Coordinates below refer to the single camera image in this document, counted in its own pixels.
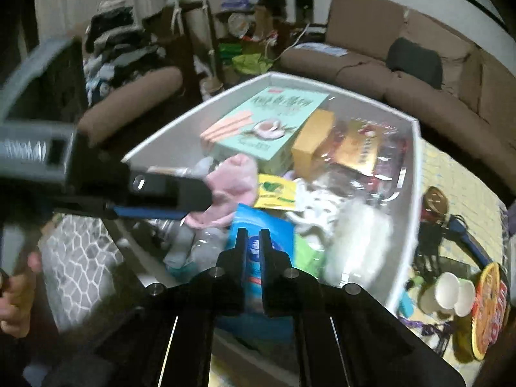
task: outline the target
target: mint green box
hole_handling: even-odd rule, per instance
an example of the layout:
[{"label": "mint green box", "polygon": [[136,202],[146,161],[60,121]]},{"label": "mint green box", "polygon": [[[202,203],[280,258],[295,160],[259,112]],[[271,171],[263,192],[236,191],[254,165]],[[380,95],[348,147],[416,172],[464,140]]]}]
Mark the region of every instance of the mint green box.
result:
[{"label": "mint green box", "polygon": [[327,93],[267,87],[224,117],[250,111],[252,124],[216,142],[211,156],[223,161],[245,153],[256,159],[261,173],[284,174],[292,165],[291,149],[299,129],[327,97]]}]

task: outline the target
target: paper cup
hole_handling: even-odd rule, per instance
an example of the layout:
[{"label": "paper cup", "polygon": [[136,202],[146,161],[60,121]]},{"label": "paper cup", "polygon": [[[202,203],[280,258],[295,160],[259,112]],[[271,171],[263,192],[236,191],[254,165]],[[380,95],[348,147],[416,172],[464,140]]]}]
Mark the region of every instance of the paper cup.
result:
[{"label": "paper cup", "polygon": [[475,285],[467,279],[459,279],[459,298],[453,307],[458,317],[467,316],[475,303]]},{"label": "paper cup", "polygon": [[442,273],[421,296],[421,310],[426,314],[437,311],[453,314],[455,304],[459,299],[459,289],[459,279],[453,273]]}]

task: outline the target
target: white storage box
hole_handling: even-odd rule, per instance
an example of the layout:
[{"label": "white storage box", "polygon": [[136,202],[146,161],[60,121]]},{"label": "white storage box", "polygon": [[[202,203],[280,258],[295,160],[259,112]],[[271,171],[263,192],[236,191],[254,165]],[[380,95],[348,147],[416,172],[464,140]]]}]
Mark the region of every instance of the white storage box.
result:
[{"label": "white storage box", "polygon": [[335,96],[326,106],[338,120],[363,118],[396,126],[407,138],[404,161],[406,175],[399,196],[390,202],[394,223],[392,246],[385,265],[368,291],[390,312],[398,309],[403,286],[417,245],[421,213],[422,158],[419,122],[359,94],[301,77],[267,73],[246,81],[200,104],[146,139],[123,161],[134,168],[149,166],[192,167],[202,157],[199,135],[221,117],[267,86],[291,87],[330,93]]}]

